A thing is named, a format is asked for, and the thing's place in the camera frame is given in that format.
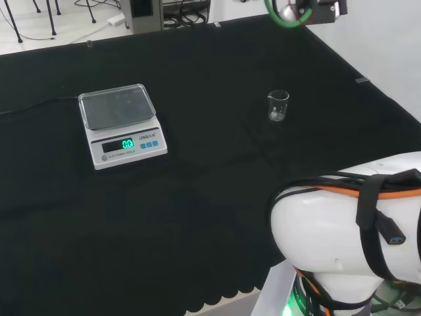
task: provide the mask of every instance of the chair leg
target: chair leg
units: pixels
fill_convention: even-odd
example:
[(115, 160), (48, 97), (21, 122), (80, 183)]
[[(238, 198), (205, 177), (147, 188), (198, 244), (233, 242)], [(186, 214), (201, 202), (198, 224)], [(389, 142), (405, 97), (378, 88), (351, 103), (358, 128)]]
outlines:
[(88, 0), (86, 0), (86, 4), (87, 4), (87, 8), (89, 9), (89, 13), (91, 13), (92, 23), (96, 23), (97, 21), (95, 21), (95, 19), (93, 18), (91, 6), (89, 5), (89, 1)]
[(34, 2), (35, 8), (37, 8), (37, 13), (41, 13), (41, 10), (39, 9), (37, 3), (35, 0), (32, 0)]
[(14, 23), (14, 18), (13, 18), (13, 15), (12, 15), (12, 11), (11, 11), (11, 8), (9, 7), (9, 4), (7, 3), (7, 0), (5, 0), (5, 4), (6, 4), (7, 11), (9, 12), (9, 16), (10, 16), (10, 18), (12, 20), (14, 31), (16, 32), (16, 36), (18, 37), (18, 42), (19, 43), (22, 43), (23, 42), (22, 41), (22, 38), (20, 38), (18, 27), (16, 26), (16, 23)]
[(57, 15), (61, 15), (60, 9), (59, 9), (59, 2), (55, 0), (55, 8), (57, 9)]
[(51, 30), (53, 31), (52, 34), (56, 36), (57, 33), (55, 32), (55, 29), (54, 29), (54, 22), (53, 22), (53, 15), (51, 14), (50, 0), (47, 0), (47, 9), (48, 9), (48, 15), (50, 17)]

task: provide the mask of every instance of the digital scale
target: digital scale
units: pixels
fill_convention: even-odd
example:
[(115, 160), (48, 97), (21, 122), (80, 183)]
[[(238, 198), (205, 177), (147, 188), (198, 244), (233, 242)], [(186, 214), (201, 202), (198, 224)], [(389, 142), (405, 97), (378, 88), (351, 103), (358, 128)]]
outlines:
[(81, 94), (79, 107), (96, 170), (168, 152), (143, 85)]

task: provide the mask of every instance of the green cable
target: green cable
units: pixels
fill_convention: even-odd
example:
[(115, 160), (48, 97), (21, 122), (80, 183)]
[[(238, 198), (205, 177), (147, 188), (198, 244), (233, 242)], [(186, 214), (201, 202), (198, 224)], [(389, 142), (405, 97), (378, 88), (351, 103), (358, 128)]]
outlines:
[(300, 20), (295, 21), (295, 22), (287, 22), (278, 17), (278, 15), (275, 13), (274, 8), (272, 7), (272, 4), (270, 3), (270, 0), (264, 0), (264, 4), (266, 5), (266, 8), (269, 11), (269, 16), (272, 18), (272, 20), (277, 25), (283, 28), (296, 28), (300, 25), (303, 25), (303, 22), (307, 21), (313, 12), (312, 9), (307, 9), (304, 15), (300, 18)]

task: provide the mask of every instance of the black table surface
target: black table surface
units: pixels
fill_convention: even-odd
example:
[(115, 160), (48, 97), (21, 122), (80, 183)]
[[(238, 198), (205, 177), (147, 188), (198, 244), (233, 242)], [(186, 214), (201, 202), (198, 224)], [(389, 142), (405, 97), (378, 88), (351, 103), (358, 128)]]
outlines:
[(177, 316), (261, 288), (284, 259), (276, 188), (421, 150), (419, 123), (359, 77), (265, 16), (1, 56), (0, 111), (144, 84), (168, 154), (94, 171), (76, 100), (0, 116), (0, 314)]

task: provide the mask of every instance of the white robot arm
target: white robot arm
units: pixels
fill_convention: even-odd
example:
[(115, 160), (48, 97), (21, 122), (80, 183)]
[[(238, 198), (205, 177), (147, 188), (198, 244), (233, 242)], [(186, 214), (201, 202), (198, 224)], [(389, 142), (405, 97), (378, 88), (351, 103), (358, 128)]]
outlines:
[[(397, 174), (410, 169), (421, 170), (421, 152), (380, 159), (344, 171), (373, 175)], [(282, 192), (272, 208), (272, 233), (279, 249), (300, 271), (313, 273), (313, 283), (321, 287), (318, 290), (326, 291), (333, 301), (348, 304), (369, 302), (383, 278), (372, 270), (363, 250), (361, 228), (356, 223), (358, 197), (342, 194), (340, 190), (331, 192), (317, 188), (299, 194), (290, 193), (308, 188), (294, 187)], [(385, 264), (396, 279), (421, 284), (418, 251), (421, 193), (417, 195), (412, 190), (411, 194), (386, 194), (384, 197), (387, 199), (377, 201), (377, 209), (393, 219), (405, 235), (402, 240), (400, 237), (395, 240), (397, 245), (378, 235)], [(307, 283), (307, 280), (300, 279), (299, 282), (305, 293), (303, 282)], [(363, 308), (337, 309), (334, 313), (336, 316), (351, 316)]]

